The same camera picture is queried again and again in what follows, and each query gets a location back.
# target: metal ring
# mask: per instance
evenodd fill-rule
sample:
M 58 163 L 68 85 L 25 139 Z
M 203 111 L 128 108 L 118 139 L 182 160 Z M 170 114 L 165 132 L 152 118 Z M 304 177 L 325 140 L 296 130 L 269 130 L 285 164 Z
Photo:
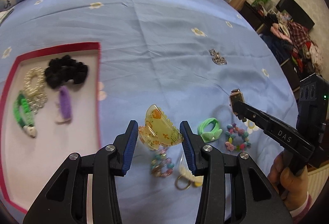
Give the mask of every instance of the metal ring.
M 181 187 L 178 186 L 178 181 L 179 181 L 179 179 L 181 177 L 182 177 L 182 175 L 180 175 L 178 178 L 176 178 L 176 180 L 175 180 L 175 186 L 179 190 L 186 190 L 191 185 L 192 182 L 189 180 L 188 183 L 187 183 L 187 185 L 184 188 L 181 188 Z

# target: black monitor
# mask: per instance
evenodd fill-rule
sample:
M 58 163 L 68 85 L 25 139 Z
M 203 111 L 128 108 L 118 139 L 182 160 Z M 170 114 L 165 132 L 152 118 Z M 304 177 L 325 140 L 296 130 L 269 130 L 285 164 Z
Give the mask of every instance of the black monitor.
M 286 10 L 292 16 L 293 21 L 305 26 L 308 30 L 313 28 L 312 19 L 294 0 L 280 0 L 276 8 L 280 12 Z

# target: blue gripper pad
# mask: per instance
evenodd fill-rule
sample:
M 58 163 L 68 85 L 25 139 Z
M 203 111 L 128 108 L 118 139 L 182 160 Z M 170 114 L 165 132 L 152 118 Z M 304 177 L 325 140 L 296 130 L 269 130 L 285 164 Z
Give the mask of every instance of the blue gripper pad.
M 138 137 L 138 123 L 134 120 L 130 121 L 125 135 L 129 134 L 127 146 L 123 152 L 122 173 L 125 175 L 130 169 L 131 161 L 133 160 L 134 150 Z
M 192 144 L 191 144 L 190 138 L 188 136 L 188 131 L 186 130 L 186 127 L 188 127 L 189 132 L 192 133 L 192 131 L 190 129 L 190 126 L 187 123 L 187 121 L 181 122 L 181 124 L 179 125 L 179 132 L 184 137 L 184 140 L 182 141 L 182 145 L 183 145 L 183 150 L 184 150 L 184 154 L 185 154 L 185 158 L 186 158 L 188 168 L 190 169 L 190 171 L 194 175 L 196 173 L 196 170 L 197 170 L 196 165 L 195 165 L 195 152 L 192 148 Z

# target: white flower print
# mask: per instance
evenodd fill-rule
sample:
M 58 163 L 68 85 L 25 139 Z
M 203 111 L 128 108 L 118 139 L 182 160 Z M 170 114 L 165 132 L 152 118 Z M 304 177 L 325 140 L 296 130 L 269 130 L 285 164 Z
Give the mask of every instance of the white flower print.
M 248 128 L 247 128 L 247 132 L 249 133 L 249 134 L 251 134 L 253 131 L 257 131 L 257 130 L 259 130 L 259 127 L 257 127 L 256 125 L 255 125 L 255 123 L 254 122 L 251 122 L 250 120 L 247 120 L 247 122 L 245 122 L 244 123 Z
M 263 74 L 264 74 L 266 77 L 269 78 L 269 73 L 268 73 L 264 68 L 262 69 L 262 72 L 263 72 Z
M 231 25 L 231 23 L 229 21 L 226 21 L 226 24 L 227 24 L 228 27 L 233 28 L 233 26 Z
M 9 56 L 9 54 L 10 54 L 11 51 L 12 51 L 12 48 L 11 48 L 11 47 L 7 48 L 7 49 L 3 52 L 1 58 L 2 58 L 2 59 L 6 59 L 6 58 Z
M 90 3 L 90 9 L 99 9 L 100 7 L 104 6 L 103 3 L 101 2 L 96 2 L 96 3 Z
M 43 0 L 38 0 L 36 3 L 34 3 L 34 5 L 38 5 L 42 2 Z
M 106 99 L 107 94 L 105 91 L 102 91 L 104 88 L 104 84 L 102 82 L 98 82 L 98 100 L 103 101 Z
M 196 36 L 207 36 L 204 32 L 200 31 L 198 28 L 192 28 L 191 29 L 192 32 L 196 35 Z

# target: black scrunchie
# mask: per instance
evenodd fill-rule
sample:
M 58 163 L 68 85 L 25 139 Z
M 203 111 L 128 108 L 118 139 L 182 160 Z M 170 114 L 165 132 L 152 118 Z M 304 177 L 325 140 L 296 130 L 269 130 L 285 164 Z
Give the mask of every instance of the black scrunchie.
M 68 80 L 73 80 L 73 84 L 83 83 L 88 75 L 88 65 L 71 59 L 70 55 L 65 55 L 61 59 L 51 59 L 49 67 L 44 70 L 47 84 L 55 89 Z

